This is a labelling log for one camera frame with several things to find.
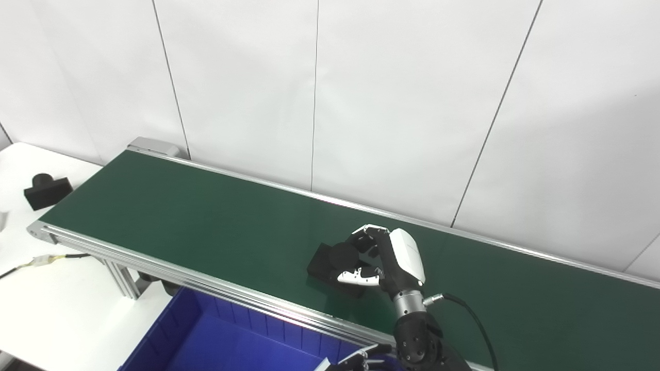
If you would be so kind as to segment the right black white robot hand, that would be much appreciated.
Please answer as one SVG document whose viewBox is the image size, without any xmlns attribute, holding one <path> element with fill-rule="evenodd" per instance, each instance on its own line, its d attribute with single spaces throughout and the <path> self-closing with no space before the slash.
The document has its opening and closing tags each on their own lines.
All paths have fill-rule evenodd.
<svg viewBox="0 0 660 371">
<path fill-rule="evenodd" d="M 383 226 L 363 225 L 354 230 L 346 242 L 359 253 L 374 249 L 381 265 L 340 272 L 338 282 L 378 286 L 391 300 L 403 292 L 421 291 L 426 282 L 422 259 L 417 243 L 405 230 L 390 231 Z"/>
</svg>

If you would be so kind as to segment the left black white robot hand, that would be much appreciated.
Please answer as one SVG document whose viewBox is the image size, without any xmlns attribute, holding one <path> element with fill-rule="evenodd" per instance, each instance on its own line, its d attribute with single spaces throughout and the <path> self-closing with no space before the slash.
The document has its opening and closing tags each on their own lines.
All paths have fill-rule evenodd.
<svg viewBox="0 0 660 371">
<path fill-rule="evenodd" d="M 394 370 L 393 366 L 384 359 L 374 358 L 374 356 L 389 354 L 391 351 L 391 345 L 377 343 L 359 348 L 336 364 L 325 358 L 314 370 Z"/>
</svg>

